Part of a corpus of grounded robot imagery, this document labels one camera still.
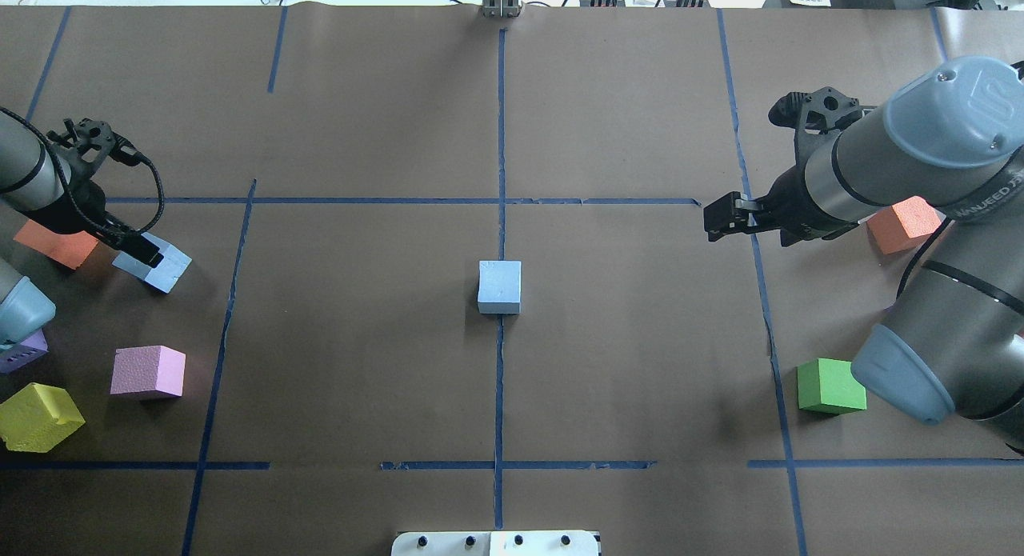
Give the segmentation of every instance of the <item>cube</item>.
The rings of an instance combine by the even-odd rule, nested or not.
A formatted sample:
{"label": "cube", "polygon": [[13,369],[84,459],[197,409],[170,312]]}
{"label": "cube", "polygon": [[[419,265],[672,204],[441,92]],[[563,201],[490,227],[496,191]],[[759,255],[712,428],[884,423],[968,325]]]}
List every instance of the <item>cube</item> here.
{"label": "cube", "polygon": [[867,391],[850,374],[850,362],[818,358],[797,369],[800,410],[847,414],[867,410]]}
{"label": "cube", "polygon": [[160,253],[164,254],[164,259],[160,261],[160,264],[153,268],[122,252],[118,254],[117,258],[114,258],[114,266],[167,294],[174,285],[178,284],[178,279],[191,263],[191,259],[170,243],[158,239],[157,236],[145,232],[142,238],[157,245]]}
{"label": "cube", "polygon": [[14,234],[14,242],[22,243],[36,252],[46,254],[50,260],[58,261],[72,270],[77,270],[85,258],[88,258],[89,254],[92,253],[92,250],[95,250],[99,240],[88,232],[55,234],[55,232],[44,228],[43,225],[30,220],[26,221],[17,234]]}
{"label": "cube", "polygon": [[481,314],[518,314],[522,261],[481,260],[476,305]]}
{"label": "cube", "polygon": [[118,348],[114,354],[111,395],[135,400],[181,395],[185,355],[166,346]]}
{"label": "cube", "polygon": [[10,374],[46,354],[49,349],[43,331],[36,331],[36,334],[0,353],[0,374]]}
{"label": "cube", "polygon": [[942,221],[924,199],[914,196],[882,210],[867,220],[867,228],[883,254],[919,247]]}
{"label": "cube", "polygon": [[11,452],[48,453],[83,424],[63,388],[33,382],[0,404],[0,438]]}

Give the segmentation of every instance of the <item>light blue block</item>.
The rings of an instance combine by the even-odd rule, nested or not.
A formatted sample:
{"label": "light blue block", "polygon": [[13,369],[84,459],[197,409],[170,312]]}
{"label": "light blue block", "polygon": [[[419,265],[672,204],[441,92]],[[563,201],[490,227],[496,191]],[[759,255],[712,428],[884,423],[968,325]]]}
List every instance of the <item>light blue block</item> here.
{"label": "light blue block", "polygon": [[157,245],[160,249],[160,254],[164,254],[164,259],[160,261],[160,264],[156,268],[151,268],[148,265],[142,264],[141,261],[135,260],[135,258],[123,252],[118,254],[117,258],[114,258],[114,265],[132,276],[142,280],[143,283],[162,293],[167,294],[178,283],[178,279],[181,277],[182,272],[191,263],[191,259],[165,240],[158,239],[157,236],[145,232],[145,234],[142,234],[142,238]]}
{"label": "light blue block", "polygon": [[522,309],[522,261],[481,260],[476,305],[481,314],[518,314]]}

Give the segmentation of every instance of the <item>orange cube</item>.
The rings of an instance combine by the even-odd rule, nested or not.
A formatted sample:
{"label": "orange cube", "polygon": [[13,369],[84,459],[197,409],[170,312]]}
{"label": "orange cube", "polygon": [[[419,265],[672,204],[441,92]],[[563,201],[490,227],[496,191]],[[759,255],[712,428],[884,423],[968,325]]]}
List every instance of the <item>orange cube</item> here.
{"label": "orange cube", "polygon": [[36,252],[46,254],[50,260],[58,261],[75,270],[85,261],[85,258],[88,258],[99,240],[88,232],[55,234],[55,232],[44,228],[43,225],[30,220],[14,236],[14,242],[22,243]]}
{"label": "orange cube", "polygon": [[941,223],[935,209],[914,196],[874,214],[867,220],[867,228],[879,250],[893,254],[921,246]]}

